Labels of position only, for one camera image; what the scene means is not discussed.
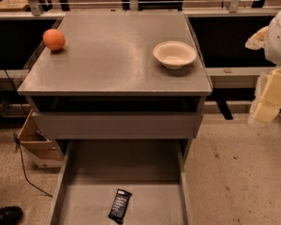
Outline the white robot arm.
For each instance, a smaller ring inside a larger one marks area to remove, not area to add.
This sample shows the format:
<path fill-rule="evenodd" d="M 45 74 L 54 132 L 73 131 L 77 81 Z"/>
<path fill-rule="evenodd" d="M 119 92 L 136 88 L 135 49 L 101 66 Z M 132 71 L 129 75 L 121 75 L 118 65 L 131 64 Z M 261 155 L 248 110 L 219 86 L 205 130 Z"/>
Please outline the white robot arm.
<path fill-rule="evenodd" d="M 245 47 L 255 51 L 263 49 L 265 59 L 275 64 L 272 71 L 260 74 L 249 112 L 248 124 L 263 127 L 281 111 L 281 10 L 268 26 L 247 40 Z"/>

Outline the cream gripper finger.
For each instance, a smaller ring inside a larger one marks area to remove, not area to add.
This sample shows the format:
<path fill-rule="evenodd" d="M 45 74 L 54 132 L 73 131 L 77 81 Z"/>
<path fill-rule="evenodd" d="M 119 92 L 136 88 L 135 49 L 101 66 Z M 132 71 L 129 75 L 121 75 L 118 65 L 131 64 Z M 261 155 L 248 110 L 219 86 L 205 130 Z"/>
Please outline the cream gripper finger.
<path fill-rule="evenodd" d="M 281 107 L 281 68 L 274 69 L 267 76 L 261 101 Z"/>
<path fill-rule="evenodd" d="M 260 123 L 271 123 L 280 113 L 281 108 L 269 103 L 254 103 L 252 119 Z"/>

